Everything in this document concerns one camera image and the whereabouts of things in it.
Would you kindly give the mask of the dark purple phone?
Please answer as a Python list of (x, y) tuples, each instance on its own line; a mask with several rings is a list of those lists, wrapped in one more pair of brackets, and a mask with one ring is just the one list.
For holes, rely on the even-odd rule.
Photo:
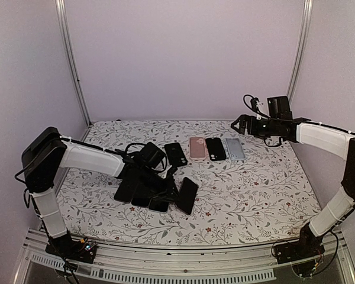
[(179, 197), (175, 202), (176, 207), (187, 215), (193, 211), (193, 205), (196, 199), (198, 185), (188, 177), (183, 178)]

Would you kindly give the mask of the light blue phone case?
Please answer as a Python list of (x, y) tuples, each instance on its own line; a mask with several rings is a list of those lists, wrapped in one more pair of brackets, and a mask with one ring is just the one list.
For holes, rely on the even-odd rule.
[(226, 138), (225, 143), (231, 160), (240, 161), (246, 159), (243, 146), (238, 138)]

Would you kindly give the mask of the black phone case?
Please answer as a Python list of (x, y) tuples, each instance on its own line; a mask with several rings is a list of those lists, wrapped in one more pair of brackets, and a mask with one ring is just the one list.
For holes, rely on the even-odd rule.
[(206, 138), (206, 147), (211, 161), (222, 161), (227, 158), (222, 141), (218, 137)]
[(187, 158), (179, 143), (169, 143), (164, 145), (169, 164), (174, 167), (182, 167), (188, 164)]

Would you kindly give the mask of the pink phone case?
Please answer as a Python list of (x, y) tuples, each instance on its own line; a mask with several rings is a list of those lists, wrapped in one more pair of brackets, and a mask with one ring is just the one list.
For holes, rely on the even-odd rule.
[(206, 159), (207, 150), (203, 137), (191, 137), (189, 139), (189, 154), (192, 159)]

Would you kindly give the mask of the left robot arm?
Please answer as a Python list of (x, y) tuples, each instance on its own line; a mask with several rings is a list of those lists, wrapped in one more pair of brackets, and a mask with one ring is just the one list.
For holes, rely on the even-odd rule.
[(162, 202), (176, 202), (179, 193), (176, 188), (175, 167), (157, 169), (163, 153), (153, 143), (143, 144), (141, 150), (108, 150), (63, 136), (55, 127), (46, 128), (22, 153), (22, 169), (15, 174), (15, 180), (23, 183), (35, 205), (53, 247), (64, 257), (76, 252), (76, 244), (69, 238), (69, 232), (60, 212), (54, 193), (54, 178), (59, 169), (74, 168), (102, 173), (122, 180), (127, 186), (120, 186), (120, 201), (132, 200), (138, 185), (145, 198)]

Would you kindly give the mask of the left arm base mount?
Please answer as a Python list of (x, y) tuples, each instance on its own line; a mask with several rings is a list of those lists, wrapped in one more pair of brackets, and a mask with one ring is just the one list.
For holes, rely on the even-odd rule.
[(65, 260), (76, 260), (92, 264), (95, 260), (97, 243), (87, 238), (73, 240), (70, 235), (49, 238), (45, 252)]

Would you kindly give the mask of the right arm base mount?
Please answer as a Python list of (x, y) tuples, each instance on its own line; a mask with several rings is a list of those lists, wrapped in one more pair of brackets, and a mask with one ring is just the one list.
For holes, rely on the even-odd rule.
[(271, 254), (278, 264), (295, 262), (325, 253), (321, 242), (315, 244), (301, 244), (300, 241), (276, 241), (271, 247)]

